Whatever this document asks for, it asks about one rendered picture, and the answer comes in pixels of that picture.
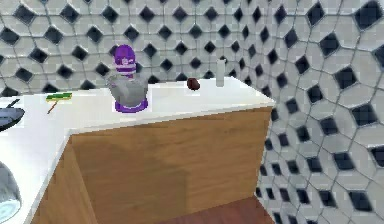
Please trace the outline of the white tall bottle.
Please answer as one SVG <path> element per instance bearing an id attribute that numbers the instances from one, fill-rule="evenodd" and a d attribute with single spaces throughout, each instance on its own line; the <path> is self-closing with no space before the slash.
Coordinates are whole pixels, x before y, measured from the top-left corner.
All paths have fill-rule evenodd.
<path id="1" fill-rule="evenodd" d="M 218 59 L 217 60 L 217 74 L 216 74 L 216 86 L 223 87 L 224 86 L 224 75 L 225 75 L 225 60 Z"/>

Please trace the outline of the wooden white-topped kitchen counter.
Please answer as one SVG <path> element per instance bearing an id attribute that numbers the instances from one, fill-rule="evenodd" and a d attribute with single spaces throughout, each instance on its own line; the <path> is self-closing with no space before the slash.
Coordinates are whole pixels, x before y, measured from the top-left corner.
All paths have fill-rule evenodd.
<path id="1" fill-rule="evenodd" d="M 13 98 L 22 120 L 0 132 L 0 180 L 13 175 L 20 209 L 0 203 L 3 224 L 36 211 L 64 223 L 137 224 L 252 195 L 273 100 L 228 78 L 152 84 L 142 112 L 118 113 L 106 88 Z"/>

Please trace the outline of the green and yellow dish brush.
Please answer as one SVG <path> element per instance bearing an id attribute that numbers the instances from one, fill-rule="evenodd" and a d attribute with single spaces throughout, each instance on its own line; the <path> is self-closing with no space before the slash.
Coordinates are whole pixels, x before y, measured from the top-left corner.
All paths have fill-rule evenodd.
<path id="1" fill-rule="evenodd" d="M 50 107 L 50 109 L 47 111 L 48 114 L 52 112 L 52 110 L 55 108 L 55 106 L 58 104 L 59 101 L 63 100 L 70 100 L 72 98 L 71 93 L 56 93 L 51 94 L 46 97 L 47 102 L 52 102 L 53 105 Z"/>

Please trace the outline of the dark grey pan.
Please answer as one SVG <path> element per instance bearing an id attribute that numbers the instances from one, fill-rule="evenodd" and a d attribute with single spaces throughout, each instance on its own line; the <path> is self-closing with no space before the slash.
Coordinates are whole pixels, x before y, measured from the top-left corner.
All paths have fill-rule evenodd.
<path id="1" fill-rule="evenodd" d="M 14 107 L 17 102 L 19 99 L 15 99 L 5 108 L 0 108 L 0 132 L 13 127 L 23 118 L 25 111 Z"/>

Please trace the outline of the grey glass bowl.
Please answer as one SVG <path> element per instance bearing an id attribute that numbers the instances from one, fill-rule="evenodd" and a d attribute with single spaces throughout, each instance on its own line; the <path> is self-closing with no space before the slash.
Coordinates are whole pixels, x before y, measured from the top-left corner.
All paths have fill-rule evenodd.
<path id="1" fill-rule="evenodd" d="M 10 169 L 0 162 L 0 224 L 11 219 L 21 208 L 20 190 Z"/>

